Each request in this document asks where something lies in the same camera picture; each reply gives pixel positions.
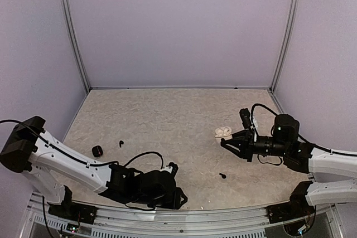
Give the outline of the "white earbud charging case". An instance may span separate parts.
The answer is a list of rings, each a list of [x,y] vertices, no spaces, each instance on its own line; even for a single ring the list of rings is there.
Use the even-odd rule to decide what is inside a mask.
[[[216,139],[221,139],[221,138],[229,138],[231,137],[231,127],[218,127],[215,129],[215,138]]]

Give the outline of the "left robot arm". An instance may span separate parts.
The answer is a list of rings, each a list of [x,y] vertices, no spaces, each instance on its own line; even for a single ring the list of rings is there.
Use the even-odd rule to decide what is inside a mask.
[[[39,116],[1,123],[15,124],[1,151],[1,164],[27,177],[66,218],[73,218],[78,206],[71,200],[69,188],[59,183],[52,171],[123,205],[138,203],[152,210],[178,210],[188,202],[176,185],[178,166],[172,162],[144,173],[118,161],[100,162],[74,151],[44,129],[45,120]]]

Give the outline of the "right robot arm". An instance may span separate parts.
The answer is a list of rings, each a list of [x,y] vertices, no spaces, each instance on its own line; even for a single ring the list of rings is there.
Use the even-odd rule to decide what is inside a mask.
[[[298,217],[307,207],[356,202],[356,154],[298,141],[300,124],[288,114],[275,117],[271,137],[253,134],[246,118],[242,122],[244,130],[220,141],[223,148],[237,157],[248,162],[253,156],[280,157],[282,164],[298,173],[329,173],[345,177],[343,181],[299,183],[285,206],[289,217]]]

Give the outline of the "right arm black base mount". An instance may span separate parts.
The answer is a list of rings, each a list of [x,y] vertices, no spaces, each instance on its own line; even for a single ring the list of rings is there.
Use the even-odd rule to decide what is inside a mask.
[[[312,181],[300,182],[291,193],[289,201],[267,206],[269,223],[289,221],[315,213],[315,206],[309,205],[306,200],[307,190],[311,184]]]

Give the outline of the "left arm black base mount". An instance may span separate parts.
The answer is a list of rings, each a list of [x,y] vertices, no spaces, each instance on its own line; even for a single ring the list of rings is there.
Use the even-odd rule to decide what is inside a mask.
[[[78,223],[94,224],[98,208],[72,200],[72,191],[64,186],[64,198],[59,205],[49,204],[49,214],[76,221]]]

